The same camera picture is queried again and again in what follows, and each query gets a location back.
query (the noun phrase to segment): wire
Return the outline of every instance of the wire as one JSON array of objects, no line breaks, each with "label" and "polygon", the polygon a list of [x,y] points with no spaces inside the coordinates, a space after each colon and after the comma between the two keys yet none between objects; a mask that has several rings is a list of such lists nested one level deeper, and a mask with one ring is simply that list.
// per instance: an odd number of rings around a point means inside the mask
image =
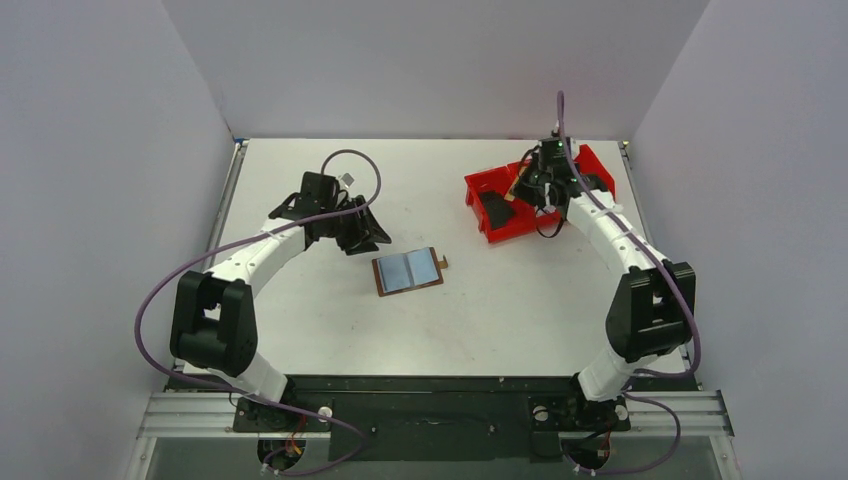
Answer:
[{"label": "wire", "polygon": [[[650,398],[634,397],[634,396],[630,395],[629,393],[623,393],[622,395],[624,395],[624,397],[627,398],[628,400],[632,400],[634,402],[647,403],[649,405],[654,405],[656,407],[662,408],[663,410],[668,412],[669,415],[671,415],[671,418],[674,419],[674,428],[675,428],[674,441],[671,443],[671,447],[668,449],[668,451],[665,454],[663,454],[663,456],[659,457],[658,459],[654,460],[651,463],[642,465],[641,467],[616,468],[616,469],[612,469],[612,470],[589,470],[587,468],[581,467],[580,465],[577,465],[577,467],[576,467],[577,471],[579,471],[581,473],[590,474],[590,475],[630,475],[630,474],[633,474],[633,473],[642,473],[642,472],[647,472],[648,470],[651,470],[652,468],[655,468],[655,467],[665,463],[669,458],[671,458],[672,455],[674,455],[674,452],[677,451],[677,447],[680,445],[680,417],[678,417],[677,414],[674,413],[674,410],[672,410],[668,406],[666,406],[666,405],[664,405],[664,404],[662,404],[662,403],[660,403],[656,400],[650,399]],[[565,458],[567,458],[569,462],[574,464],[574,461],[567,454],[565,455]]]},{"label": "wire", "polygon": [[[526,152],[524,152],[524,155],[521,156],[521,160],[518,161],[518,174],[519,175],[521,175],[521,169],[523,167],[529,167],[530,162],[533,162],[533,152],[535,152],[538,149],[539,149],[539,146],[536,145],[533,148],[531,148],[530,150],[527,150]],[[527,165],[522,165],[525,160],[530,160],[530,162],[528,162]]]},{"label": "wire", "polygon": [[[559,122],[559,138],[562,141],[563,145],[568,145],[568,147],[563,148],[565,152],[565,159],[568,161],[568,167],[571,169],[571,173],[577,179],[577,183],[580,185],[580,188],[583,190],[583,193],[586,194],[587,197],[598,207],[599,210],[607,210],[603,203],[598,200],[592,191],[589,189],[589,186],[586,185],[586,181],[583,180],[583,176],[580,175],[580,172],[577,170],[577,166],[574,164],[574,158],[571,155],[571,147],[569,143],[566,143],[565,138],[565,122],[564,122],[564,110],[565,110],[565,94],[560,90],[557,92],[557,122]],[[689,325],[689,330],[692,332],[692,343],[694,344],[694,353],[692,355],[692,364],[689,369],[684,370],[679,373],[665,373],[665,372],[657,372],[655,370],[649,370],[646,368],[640,368],[636,370],[635,373],[651,375],[657,378],[688,378],[690,375],[695,373],[698,367],[701,365],[701,334],[698,332],[698,326],[695,325],[695,315],[692,312],[692,308],[689,304],[686,303],[686,299],[683,298],[683,292],[680,291],[680,288],[677,286],[677,283],[674,281],[674,278],[665,268],[665,265],[656,257],[656,255],[651,252],[651,249],[648,248],[644,243],[642,243],[639,238],[627,228],[627,225],[622,222],[622,220],[616,215],[614,212],[607,210],[607,217],[615,223],[618,228],[621,229],[621,232],[627,236],[633,245],[636,248],[639,248],[642,252],[645,253],[645,256],[657,267],[657,271],[660,272],[665,282],[668,284],[668,288],[671,290],[674,299],[677,301],[677,304],[680,306],[680,310],[683,311],[683,316],[686,317],[686,323]]]},{"label": "wire", "polygon": [[584,443],[588,442],[589,440],[594,440],[594,439],[600,437],[601,435],[607,433],[608,431],[609,430],[600,430],[600,431],[597,431],[595,433],[590,433],[589,435],[581,438],[580,440],[577,440],[576,442],[568,442],[568,446],[572,447],[572,448],[573,447],[579,447],[580,445],[583,445]]},{"label": "wire", "polygon": [[292,406],[292,405],[286,405],[286,404],[283,404],[283,403],[280,403],[280,402],[275,402],[273,400],[268,400],[268,399],[265,399],[265,398],[256,397],[255,395],[252,395],[248,392],[245,392],[244,390],[241,390],[239,388],[233,387],[232,385],[222,385],[222,384],[217,383],[217,382],[212,382],[212,381],[209,381],[209,380],[203,380],[203,379],[200,379],[200,378],[195,378],[195,377],[192,377],[190,375],[186,375],[184,373],[176,372],[176,371],[171,370],[170,368],[165,367],[161,363],[157,362],[156,359],[154,359],[153,356],[150,355],[150,352],[148,352],[147,348],[144,346],[144,341],[141,337],[141,322],[144,319],[144,312],[147,310],[147,307],[150,305],[150,302],[153,301],[153,298],[155,298],[156,295],[159,292],[162,291],[162,289],[165,287],[165,285],[170,283],[179,274],[185,272],[186,270],[191,268],[193,265],[200,263],[203,260],[205,260],[209,257],[212,257],[214,255],[217,255],[219,253],[225,252],[227,250],[231,250],[233,248],[242,247],[244,245],[249,245],[251,243],[255,243],[255,242],[258,242],[260,240],[264,240],[265,238],[268,238],[268,236],[270,236],[270,235],[276,235],[276,234],[283,232],[285,230],[288,230],[290,228],[300,227],[300,226],[303,226],[307,223],[315,222],[315,221],[318,221],[318,220],[326,220],[328,218],[335,218],[335,217],[340,217],[342,215],[350,215],[350,214],[353,214],[353,213],[361,212],[362,210],[365,210],[366,208],[368,208],[372,203],[374,203],[374,201],[380,195],[380,190],[382,188],[382,177],[380,175],[380,169],[377,168],[377,164],[374,163],[374,161],[371,160],[371,157],[369,157],[368,155],[366,155],[366,154],[364,154],[364,153],[362,153],[358,150],[353,150],[353,149],[338,150],[338,151],[330,154],[330,156],[327,157],[326,160],[324,160],[324,163],[321,165],[321,172],[322,173],[324,172],[324,169],[326,168],[326,166],[330,162],[330,160],[332,160],[333,158],[335,158],[338,155],[341,155],[343,153],[350,153],[350,154],[357,155],[357,156],[361,157],[362,159],[364,159],[365,161],[367,161],[371,165],[372,169],[374,169],[374,174],[377,177],[377,186],[374,189],[374,195],[372,195],[371,198],[369,198],[364,204],[362,204],[358,207],[352,208],[350,210],[340,210],[340,211],[336,211],[336,212],[322,213],[322,214],[319,214],[319,215],[314,215],[314,216],[311,216],[311,217],[302,218],[302,219],[296,220],[292,223],[288,223],[288,224],[283,225],[281,227],[275,228],[275,229],[271,230],[270,232],[263,232],[259,235],[255,235],[253,237],[245,238],[245,239],[242,239],[242,240],[237,240],[235,242],[228,243],[228,244],[220,246],[218,248],[214,248],[214,249],[209,250],[208,252],[206,252],[206,253],[204,253],[204,254],[196,257],[196,258],[189,260],[188,262],[180,265],[174,271],[172,271],[171,273],[166,275],[165,278],[160,280],[159,283],[157,283],[153,287],[153,289],[150,291],[150,293],[148,293],[147,296],[144,297],[144,300],[141,302],[141,306],[139,306],[138,311],[136,312],[135,324],[133,326],[133,336],[135,338],[135,345],[138,348],[138,351],[139,351],[139,353],[141,353],[141,356],[144,358],[144,360],[147,363],[149,363],[150,366],[152,366],[156,370],[164,373],[165,375],[167,375],[167,376],[169,376],[169,377],[171,377],[175,380],[181,380],[181,381],[184,381],[184,382],[189,382],[189,383],[192,383],[192,384],[204,387],[204,388],[211,388],[211,389],[214,389],[214,390],[225,390],[225,391],[228,391],[228,392],[238,393],[238,394],[241,394],[242,396],[247,397],[250,400],[253,400],[257,403],[261,403],[263,405],[275,407],[275,408],[278,408],[280,410],[285,410],[285,411],[288,411],[288,412],[291,412],[291,413],[296,413],[296,414],[299,414],[299,415],[306,415],[307,417],[325,420],[325,421],[330,422],[334,425],[338,425],[342,428],[346,428],[346,429],[350,430],[351,432],[353,432],[354,434],[356,434],[358,437],[360,437],[362,439],[362,442],[359,444],[359,446],[357,448],[346,453],[345,455],[342,455],[341,457],[337,458],[336,460],[333,460],[332,462],[324,464],[320,467],[316,467],[316,468],[309,469],[309,470],[303,470],[303,471],[300,471],[300,472],[295,472],[295,473],[283,472],[283,475],[287,475],[287,476],[298,476],[298,477],[300,477],[300,476],[311,475],[313,473],[318,473],[318,472],[322,472],[324,470],[333,468],[336,465],[344,462],[345,460],[359,454],[359,452],[361,452],[365,448],[366,441],[367,441],[368,437],[360,429],[356,428],[355,426],[353,426],[353,425],[351,425],[347,422],[339,420],[337,418],[327,417],[327,416],[324,416],[324,415],[321,415],[321,414],[318,414],[318,413],[315,413],[315,412],[311,412],[309,410],[305,410],[305,409],[302,409],[302,408],[299,408],[299,407],[295,407],[295,406]]},{"label": "wire", "polygon": [[607,436],[604,438],[604,441],[601,443],[601,449],[603,450],[604,445],[607,446],[607,450],[612,448],[612,444],[610,443],[610,438],[612,437],[612,428],[607,430]]},{"label": "wire", "polygon": [[554,233],[552,233],[552,234],[550,234],[550,235],[545,235],[545,234],[542,232],[542,229],[541,229],[541,228],[539,228],[539,217],[538,217],[538,213],[539,213],[539,212],[541,212],[541,211],[542,211],[542,209],[541,209],[541,208],[537,208],[537,209],[536,209],[536,214],[537,214],[537,216],[533,219],[533,223],[534,223],[534,224],[535,224],[535,226],[536,226],[536,232],[537,232],[539,235],[541,235],[543,238],[554,238],[554,237],[556,237],[557,235],[559,235],[559,232],[562,230],[562,226],[563,226],[563,225],[565,225],[565,219],[562,217],[562,215],[560,215],[560,217],[559,217],[559,222],[557,222],[557,227],[554,229]]},{"label": "wire", "polygon": [[289,436],[288,440],[286,440],[288,445],[291,447],[291,448],[287,449],[287,451],[294,451],[298,455],[303,454],[303,451],[300,449],[300,447],[297,446],[297,443],[295,443],[294,436],[297,435],[298,432],[300,432],[300,430],[303,429],[303,427],[305,427],[305,426],[306,426],[306,415],[301,415],[300,416],[300,422],[298,422],[298,424],[297,424],[297,428],[294,429],[292,434]]},{"label": "wire", "polygon": [[[342,196],[341,195],[342,193],[345,194],[345,198],[344,198],[344,200],[339,200],[339,197]],[[343,201],[346,202],[349,199],[350,199],[350,194],[347,193],[347,190],[339,190],[339,193],[336,194],[336,205],[340,205]]]},{"label": "wire", "polygon": [[285,206],[287,206],[287,207],[288,207],[289,205],[291,205],[291,202],[292,202],[294,199],[296,199],[296,198],[297,198],[297,193],[298,193],[298,192],[292,192],[292,194],[291,194],[291,195],[289,195],[288,197],[286,197],[286,199],[285,199],[285,200],[283,200],[283,205],[285,205]]}]

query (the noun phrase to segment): black cable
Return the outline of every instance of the black cable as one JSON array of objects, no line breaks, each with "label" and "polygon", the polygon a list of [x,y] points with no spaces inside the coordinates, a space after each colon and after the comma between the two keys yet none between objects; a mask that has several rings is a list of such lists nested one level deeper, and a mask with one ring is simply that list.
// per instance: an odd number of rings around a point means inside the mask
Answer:
[{"label": "black cable", "polygon": [[339,182],[336,180],[333,182],[333,198],[336,199],[336,205],[338,205],[339,194],[342,192],[341,187],[339,187]]},{"label": "black cable", "polygon": [[[537,208],[537,209],[536,209],[536,213],[537,213],[537,214],[538,214],[539,212],[541,212],[541,211],[542,211],[542,209],[541,209],[541,208]],[[562,226],[563,226],[563,225],[565,225],[565,219],[564,219],[564,218],[562,218],[562,216],[560,216],[560,218],[559,218],[559,223],[557,224],[557,228],[556,228],[556,229],[554,229],[554,233],[552,233],[552,234],[550,234],[550,235],[545,235],[544,233],[542,233],[542,230],[539,228],[538,218],[539,218],[539,217],[537,216],[537,217],[533,220],[533,221],[535,222],[535,224],[536,224],[536,232],[538,232],[538,233],[539,233],[539,235],[541,235],[541,236],[542,236],[542,237],[544,237],[544,238],[554,238],[554,237],[556,237],[557,235],[559,235],[559,232],[562,230]]]},{"label": "black cable", "polygon": [[297,193],[298,193],[298,192],[294,192],[294,193],[292,193],[291,195],[289,195],[288,197],[286,197],[286,199],[285,199],[285,200],[283,200],[283,205],[285,205],[285,206],[287,206],[287,207],[288,207],[289,205],[291,205],[292,200],[294,200],[295,198],[297,198]]},{"label": "black cable", "polygon": [[524,152],[524,155],[521,156],[521,160],[518,161],[518,169],[516,170],[518,183],[524,185],[525,187],[529,187],[529,188],[536,188],[536,187],[534,187],[533,185],[530,185],[529,183],[525,183],[523,180],[521,180],[521,173],[522,173],[521,169],[525,168],[525,167],[529,167],[530,164],[533,163],[533,152],[535,152],[536,150],[539,150],[538,145],[536,145],[535,147],[531,148],[530,150],[527,150],[526,152]]},{"label": "black cable", "polygon": [[[339,200],[339,197],[341,196],[341,194],[342,194],[342,193],[344,193],[344,194],[345,194],[345,198],[344,198],[344,200]],[[337,205],[337,206],[338,206],[338,205],[341,205],[341,203],[342,203],[343,201],[345,201],[345,202],[346,202],[346,201],[348,201],[349,199],[350,199],[350,194],[347,192],[347,190],[339,190],[339,191],[336,193],[336,205]]]},{"label": "black cable", "polygon": [[590,440],[594,440],[594,439],[600,437],[601,435],[606,434],[608,431],[609,431],[609,429],[605,428],[603,430],[599,430],[597,432],[590,433],[589,435],[581,438],[580,440],[573,441],[573,442],[572,441],[566,441],[565,443],[567,443],[571,447],[579,447],[580,445],[583,445],[584,443],[586,443]]}]

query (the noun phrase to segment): black mount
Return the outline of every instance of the black mount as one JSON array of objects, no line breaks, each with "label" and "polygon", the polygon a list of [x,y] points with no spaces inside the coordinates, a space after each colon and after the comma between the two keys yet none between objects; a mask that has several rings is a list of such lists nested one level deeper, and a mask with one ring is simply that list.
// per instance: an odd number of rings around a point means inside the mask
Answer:
[{"label": "black mount", "polygon": [[[268,214],[268,218],[300,220],[322,213],[351,210],[364,204],[365,197],[359,195],[350,198],[335,177],[305,172],[300,192],[291,194]],[[339,248],[348,255],[376,252],[379,250],[378,243],[392,243],[391,237],[377,223],[370,208],[355,214],[310,222],[303,229],[306,232],[305,248],[323,237],[335,238]]]},{"label": "black mount", "polygon": [[[565,218],[571,199],[583,193],[568,166],[565,148],[557,137],[540,140],[538,147],[530,153],[530,162],[512,188],[512,194],[539,209],[550,202]],[[606,184],[597,175],[582,175],[582,178],[590,189],[607,191]]]},{"label": "black mount", "polygon": [[[695,307],[695,272],[686,262],[663,262],[690,309]],[[621,276],[606,320],[607,338],[619,356],[633,363],[665,355],[692,339],[683,309],[656,268],[632,268]]]},{"label": "black mount", "polygon": [[[205,310],[218,305],[218,320]],[[231,377],[247,369],[256,353],[253,292],[241,280],[213,278],[211,273],[186,272],[177,284],[171,355],[199,368],[214,368]]]}]

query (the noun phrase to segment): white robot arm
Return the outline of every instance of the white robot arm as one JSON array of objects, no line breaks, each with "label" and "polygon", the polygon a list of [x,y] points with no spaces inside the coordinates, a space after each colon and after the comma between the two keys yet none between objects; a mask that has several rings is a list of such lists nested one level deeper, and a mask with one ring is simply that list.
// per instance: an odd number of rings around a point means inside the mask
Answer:
[{"label": "white robot arm", "polygon": [[226,380],[231,385],[272,401],[286,389],[286,376],[257,351],[253,299],[292,258],[320,238],[335,238],[348,255],[372,252],[377,243],[391,243],[369,209],[272,231],[298,220],[365,203],[348,193],[352,179],[306,172],[300,192],[274,209],[260,229],[268,238],[233,253],[209,270],[180,278],[171,330],[171,353]]},{"label": "white robot arm", "polygon": [[[695,274],[685,263],[671,263],[652,247],[622,215],[606,185],[595,175],[582,175],[599,207],[579,186],[558,137],[541,140],[513,195],[536,208],[556,206],[562,218],[577,227],[612,272],[621,275],[606,319],[607,342],[576,377],[586,402],[607,402],[621,395],[633,374],[691,338],[681,306],[674,299],[653,256],[674,278],[689,308],[694,305]],[[609,216],[614,212],[621,224]],[[635,237],[641,244],[637,246]]]}]

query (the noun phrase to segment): metal frame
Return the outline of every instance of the metal frame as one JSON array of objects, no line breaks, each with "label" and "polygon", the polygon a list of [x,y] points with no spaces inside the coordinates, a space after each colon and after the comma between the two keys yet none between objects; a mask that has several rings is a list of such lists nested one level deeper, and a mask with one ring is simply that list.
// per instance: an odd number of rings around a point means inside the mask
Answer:
[{"label": "metal frame", "polygon": [[[221,202],[209,238],[208,248],[210,249],[217,247],[221,240],[248,145],[249,140],[243,140],[235,145]],[[632,166],[626,145],[623,142],[619,142],[619,150],[625,164],[628,181],[633,189],[634,200],[637,208],[639,208],[641,204],[630,172]],[[652,242],[648,226],[644,221],[644,214],[642,227],[646,239]],[[208,259],[204,263],[204,268],[208,268],[213,261],[214,259]],[[681,347],[681,353],[684,362],[688,363],[688,351]],[[182,363],[178,361],[175,369],[181,370]],[[722,478],[729,480],[741,478],[731,443],[733,430],[720,392],[695,390],[633,392],[633,394],[659,400],[671,407],[681,420],[684,436],[700,436],[710,439]],[[617,435],[631,438],[674,436],[674,422],[665,411],[652,405],[632,401],[628,401],[627,407],[630,412],[631,430],[618,432]],[[278,439],[288,437],[291,434],[291,432],[235,432],[232,429],[235,415],[236,408],[230,403],[228,395],[225,393],[189,391],[154,393],[150,398],[139,428],[138,439],[125,478],[132,480],[146,478],[157,438]],[[585,433],[559,433],[561,438],[582,437],[584,435]],[[298,433],[296,438],[328,440],[330,433]]]},{"label": "metal frame", "polygon": [[[724,437],[731,432],[721,393],[635,392],[671,407],[680,417],[683,435]],[[673,437],[674,421],[662,409],[628,402],[631,430],[622,437]],[[139,438],[287,438],[291,432],[242,433],[233,431],[236,408],[226,393],[156,393],[150,398]],[[585,432],[561,432],[561,438],[579,438]],[[329,432],[298,433],[296,438],[330,438]]]}]

